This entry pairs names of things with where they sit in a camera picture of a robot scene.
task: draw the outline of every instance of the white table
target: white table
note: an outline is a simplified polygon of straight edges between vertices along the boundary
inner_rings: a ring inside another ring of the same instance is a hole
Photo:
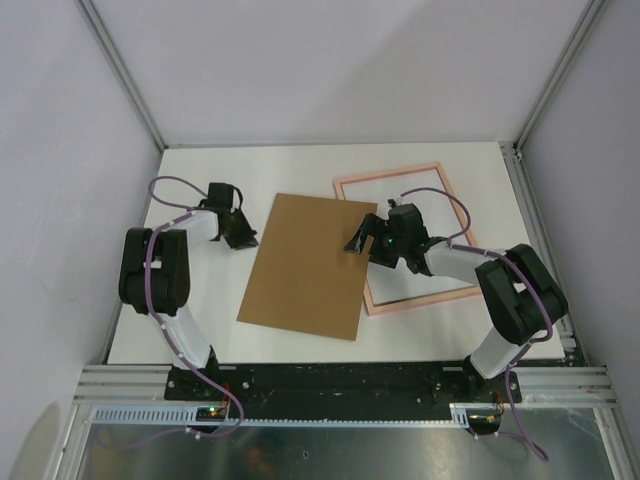
[[[167,150],[160,175],[185,178],[206,191],[210,181],[238,186],[251,225],[264,232],[278,192],[334,197],[335,178],[440,162],[473,217],[481,246],[528,242],[524,223],[497,143],[242,147]],[[198,194],[176,182],[156,193],[196,205]],[[146,225],[177,217],[152,202]],[[224,242],[189,253],[190,308],[224,363],[437,361],[462,359],[490,329],[481,296],[369,318],[364,307],[355,342],[236,322],[257,249],[232,251]],[[557,336],[526,358],[562,358]],[[171,352],[155,323],[125,305],[111,348],[111,364],[167,364]]]

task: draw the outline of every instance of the shiny floor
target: shiny floor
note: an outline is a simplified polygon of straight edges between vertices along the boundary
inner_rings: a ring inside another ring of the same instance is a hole
[[[105,479],[613,479],[591,410],[522,413],[551,457],[540,462],[506,438],[474,441],[463,430],[246,427],[196,441],[174,433],[129,451],[91,440],[82,480]],[[93,427],[105,444],[127,445],[166,427]],[[515,431],[507,413],[502,430]]]

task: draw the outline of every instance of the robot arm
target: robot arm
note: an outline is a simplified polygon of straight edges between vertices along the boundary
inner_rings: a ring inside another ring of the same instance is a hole
[[[345,251],[363,253],[367,237],[371,236],[372,263],[395,268],[402,257],[413,273],[479,285],[493,328],[465,359],[464,369],[473,384],[496,377],[546,327],[531,292],[516,288],[519,279],[500,259],[491,259],[474,247],[450,245],[443,237],[430,237],[415,205],[389,203],[388,219],[368,214]],[[564,294],[530,246],[517,245],[504,256],[533,286],[552,323],[567,313]]]
[[[249,226],[242,210],[233,209],[235,191],[238,190],[232,185],[211,183],[207,198],[188,212],[187,218],[163,230],[153,249],[153,308],[177,350],[197,368],[205,368],[212,360],[215,364],[216,360],[187,305],[191,288],[189,251],[221,237],[234,250],[258,245],[256,232]],[[120,299],[141,314],[149,313],[144,293],[144,268],[151,233],[150,228],[132,228],[127,232],[120,270]],[[187,368],[178,357],[174,358],[174,365]]]

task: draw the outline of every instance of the brown cardboard sheet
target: brown cardboard sheet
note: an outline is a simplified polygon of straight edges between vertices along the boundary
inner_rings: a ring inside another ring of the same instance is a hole
[[[355,340],[368,255],[343,251],[375,203],[279,193],[238,321]]]

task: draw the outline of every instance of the white wall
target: white wall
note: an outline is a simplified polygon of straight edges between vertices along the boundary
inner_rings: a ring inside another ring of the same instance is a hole
[[[0,478],[35,479],[104,341],[158,153],[72,1],[4,2],[0,64]]]
[[[640,3],[611,2],[524,156],[589,355],[640,447]]]
[[[176,144],[511,140],[587,0],[95,0]]]

